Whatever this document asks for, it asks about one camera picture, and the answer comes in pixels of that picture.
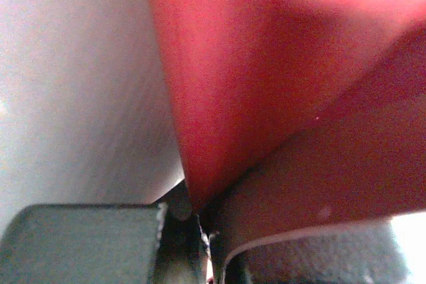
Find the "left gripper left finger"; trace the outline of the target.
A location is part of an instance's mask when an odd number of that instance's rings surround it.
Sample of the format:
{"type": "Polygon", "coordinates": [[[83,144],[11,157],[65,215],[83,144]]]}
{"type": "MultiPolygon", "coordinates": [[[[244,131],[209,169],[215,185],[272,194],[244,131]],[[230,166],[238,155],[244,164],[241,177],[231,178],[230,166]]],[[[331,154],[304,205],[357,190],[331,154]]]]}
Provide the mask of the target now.
{"type": "Polygon", "coordinates": [[[154,270],[155,283],[205,283],[208,246],[185,182],[160,199],[167,205],[154,270]]]}

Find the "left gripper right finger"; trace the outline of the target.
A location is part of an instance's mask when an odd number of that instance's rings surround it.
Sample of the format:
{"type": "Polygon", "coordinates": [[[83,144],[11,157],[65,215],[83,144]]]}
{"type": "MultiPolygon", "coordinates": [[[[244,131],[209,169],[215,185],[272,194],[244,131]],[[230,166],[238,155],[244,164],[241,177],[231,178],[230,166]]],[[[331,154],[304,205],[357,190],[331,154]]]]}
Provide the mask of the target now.
{"type": "Polygon", "coordinates": [[[253,248],[252,226],[243,217],[217,217],[208,229],[215,283],[252,283],[245,252],[253,248]]]}

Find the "cream printed ribbon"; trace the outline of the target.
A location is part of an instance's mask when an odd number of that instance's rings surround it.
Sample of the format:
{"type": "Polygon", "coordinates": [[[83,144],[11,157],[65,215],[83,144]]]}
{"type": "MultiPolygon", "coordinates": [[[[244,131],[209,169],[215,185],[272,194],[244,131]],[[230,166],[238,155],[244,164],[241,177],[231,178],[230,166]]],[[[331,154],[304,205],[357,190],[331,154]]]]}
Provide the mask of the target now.
{"type": "Polygon", "coordinates": [[[398,283],[407,277],[386,223],[277,238],[244,249],[226,283],[398,283]]]}

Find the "dark red wrapping cloth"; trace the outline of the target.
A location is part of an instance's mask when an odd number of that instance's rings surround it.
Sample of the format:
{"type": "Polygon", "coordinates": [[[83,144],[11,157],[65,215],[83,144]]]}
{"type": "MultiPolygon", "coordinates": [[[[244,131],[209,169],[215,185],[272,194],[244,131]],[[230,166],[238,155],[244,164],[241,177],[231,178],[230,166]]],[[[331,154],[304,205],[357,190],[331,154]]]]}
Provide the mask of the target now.
{"type": "Polygon", "coordinates": [[[425,209],[425,0],[150,0],[215,251],[425,209]]]}

